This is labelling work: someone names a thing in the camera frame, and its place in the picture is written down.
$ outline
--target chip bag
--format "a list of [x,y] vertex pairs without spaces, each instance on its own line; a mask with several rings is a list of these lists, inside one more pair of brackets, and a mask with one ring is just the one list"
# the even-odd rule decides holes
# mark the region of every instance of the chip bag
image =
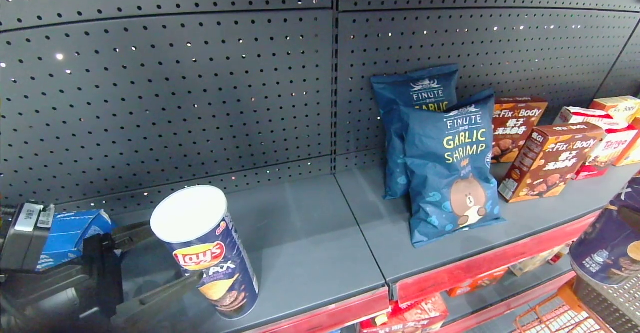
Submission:
[[371,77],[375,100],[386,131],[386,181],[384,199],[409,192],[405,163],[404,125],[399,107],[443,112],[455,105],[458,65],[447,64],[407,74]]
[[498,182],[490,173],[493,114],[493,89],[444,112],[400,109],[414,247],[502,221]]

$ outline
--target tango wafer box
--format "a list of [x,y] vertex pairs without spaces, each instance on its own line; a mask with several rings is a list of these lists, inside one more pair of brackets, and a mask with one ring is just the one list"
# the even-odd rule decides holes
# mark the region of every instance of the tango wafer box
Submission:
[[258,300],[258,281],[220,189],[196,185],[165,198],[151,215],[151,230],[185,275],[202,271],[199,291],[224,319],[247,315]]
[[605,135],[575,172],[576,180],[603,176],[638,134],[637,128],[623,120],[595,121],[593,124],[602,128]]

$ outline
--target barcode sticker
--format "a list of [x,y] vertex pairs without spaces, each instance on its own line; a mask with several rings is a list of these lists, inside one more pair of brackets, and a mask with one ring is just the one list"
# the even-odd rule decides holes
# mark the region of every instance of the barcode sticker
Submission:
[[38,221],[38,216],[43,208],[43,205],[25,203],[20,211],[14,229],[22,232],[33,232],[36,222]]
[[53,224],[53,215],[55,213],[56,209],[55,206],[53,204],[51,204],[50,206],[46,207],[45,210],[42,211],[42,213],[40,213],[40,217],[38,219],[38,227],[39,228],[51,228],[51,225]]

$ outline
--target brown snack box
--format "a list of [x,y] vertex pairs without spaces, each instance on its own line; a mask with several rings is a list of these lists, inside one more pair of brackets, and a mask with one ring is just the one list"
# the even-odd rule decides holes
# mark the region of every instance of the brown snack box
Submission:
[[[631,121],[631,125],[640,130],[640,116]],[[631,139],[629,144],[622,150],[622,153],[613,161],[614,166],[624,166],[637,164],[640,162],[640,131]]]
[[537,96],[515,96],[495,100],[492,163],[513,162],[516,159],[547,105],[546,100]]
[[498,192],[509,203],[557,196],[603,136],[588,121],[533,128]]

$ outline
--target snack box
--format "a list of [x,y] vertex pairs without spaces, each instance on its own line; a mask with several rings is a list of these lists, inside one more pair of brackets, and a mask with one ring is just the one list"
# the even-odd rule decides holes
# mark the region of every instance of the snack box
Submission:
[[537,96],[495,100],[491,162],[513,162],[516,159],[547,105],[546,100]]
[[589,108],[607,112],[617,121],[631,123],[638,112],[640,112],[640,99],[630,95],[598,98],[591,102]]
[[[633,121],[631,121],[631,125],[640,129],[640,116],[635,117]],[[638,131],[629,144],[622,149],[620,155],[613,161],[613,165],[624,166],[637,164],[638,162],[640,162],[640,131]]]
[[556,253],[560,252],[560,250],[562,250],[563,247],[564,245],[560,245],[551,250],[547,250],[544,253],[534,255],[531,258],[526,258],[521,262],[517,262],[516,264],[510,265],[509,269],[516,276],[518,277],[522,276],[523,274],[527,272],[531,272],[532,270],[537,269],[537,267],[540,267],[541,265],[545,264],[545,262],[548,259],[555,256]]
[[55,213],[36,270],[50,269],[82,256],[85,238],[111,233],[113,229],[112,220],[102,209]]
[[580,122],[601,122],[613,117],[603,110],[585,109],[578,107],[563,107],[555,117],[553,124],[569,124]]
[[359,333],[432,332],[441,328],[449,315],[444,299],[434,294],[407,304],[391,302],[391,311],[357,324]]
[[574,180],[604,175],[624,148],[638,135],[638,129],[626,121],[594,121],[604,130],[602,141],[590,151],[586,161],[575,172]]
[[498,192],[507,202],[557,196],[603,136],[588,121],[533,128]]
[[446,294],[448,294],[449,297],[457,297],[468,292],[473,292],[484,287],[495,285],[496,283],[498,283],[498,281],[500,281],[500,278],[502,278],[508,270],[509,267],[501,267],[499,269],[476,276],[476,278],[474,279],[467,280],[466,282],[447,290]]

